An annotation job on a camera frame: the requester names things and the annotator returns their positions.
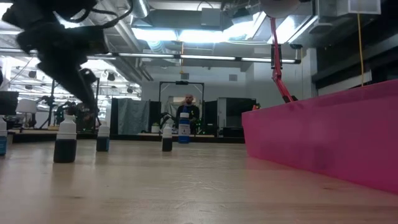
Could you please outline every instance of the bottle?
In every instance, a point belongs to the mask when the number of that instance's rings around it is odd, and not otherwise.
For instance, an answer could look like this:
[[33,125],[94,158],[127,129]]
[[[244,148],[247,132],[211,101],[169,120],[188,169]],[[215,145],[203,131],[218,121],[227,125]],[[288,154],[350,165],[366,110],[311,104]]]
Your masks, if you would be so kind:
[[180,121],[178,125],[178,142],[188,144],[190,132],[191,126],[189,121],[189,113],[180,113]]
[[0,156],[5,156],[7,152],[7,123],[0,115]]
[[109,151],[109,134],[111,130],[105,121],[101,122],[102,125],[98,130],[97,137],[97,152],[108,152]]
[[65,120],[60,123],[60,128],[55,141],[54,162],[69,163],[76,158],[76,124],[73,115],[66,115]]
[[163,152],[171,152],[173,150],[173,135],[172,128],[169,124],[166,124],[166,127],[163,129],[162,135],[162,151]]

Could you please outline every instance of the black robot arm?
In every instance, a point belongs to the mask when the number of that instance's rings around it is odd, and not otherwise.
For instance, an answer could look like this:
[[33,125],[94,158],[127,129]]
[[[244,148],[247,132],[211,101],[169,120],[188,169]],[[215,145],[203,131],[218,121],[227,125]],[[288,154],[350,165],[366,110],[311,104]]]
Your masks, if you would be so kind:
[[[93,9],[96,3],[96,0],[15,0],[2,17],[24,30],[17,36],[17,43],[27,54],[37,50],[38,68],[93,109],[96,105],[91,84],[96,77],[80,65],[87,62],[88,55],[108,53],[103,29],[115,26],[132,11],[132,0],[129,0],[130,10],[120,17],[115,12]],[[80,18],[71,19],[80,11],[84,11]],[[69,22],[81,22],[91,11],[116,18],[100,26],[66,29],[54,14]]]

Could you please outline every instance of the gray curtain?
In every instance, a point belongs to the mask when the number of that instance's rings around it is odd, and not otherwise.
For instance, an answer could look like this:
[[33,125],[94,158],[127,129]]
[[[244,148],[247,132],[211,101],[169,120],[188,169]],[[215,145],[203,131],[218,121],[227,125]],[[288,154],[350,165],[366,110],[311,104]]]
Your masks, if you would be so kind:
[[166,102],[163,108],[163,112],[168,112],[169,114],[176,116],[177,109],[179,106],[181,106],[181,103],[173,103],[173,102]]
[[119,134],[138,134],[148,131],[149,102],[119,99]]

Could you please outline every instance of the pink container wall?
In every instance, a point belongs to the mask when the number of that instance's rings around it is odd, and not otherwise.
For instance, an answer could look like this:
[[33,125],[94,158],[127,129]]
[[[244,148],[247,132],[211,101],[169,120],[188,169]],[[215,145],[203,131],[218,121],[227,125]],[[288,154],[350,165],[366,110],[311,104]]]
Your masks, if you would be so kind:
[[243,114],[248,154],[398,194],[398,81]]

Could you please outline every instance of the dark shirt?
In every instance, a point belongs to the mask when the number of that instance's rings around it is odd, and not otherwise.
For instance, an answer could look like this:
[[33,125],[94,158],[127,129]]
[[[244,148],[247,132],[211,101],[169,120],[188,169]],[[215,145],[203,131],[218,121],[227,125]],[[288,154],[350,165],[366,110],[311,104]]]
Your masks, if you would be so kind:
[[1,84],[2,84],[2,72],[1,72],[1,70],[0,70],[0,86],[1,86]]
[[[178,122],[180,121],[180,114],[182,113],[182,111],[184,110],[184,107],[187,108],[187,113],[189,113],[189,119],[199,119],[199,115],[200,115],[200,111],[199,108],[195,105],[191,105],[191,106],[179,106],[177,109],[177,114],[176,114],[176,118],[177,118],[177,123],[176,123],[176,127],[178,128]],[[192,122],[191,123],[191,133],[193,134],[195,130],[195,124]]]

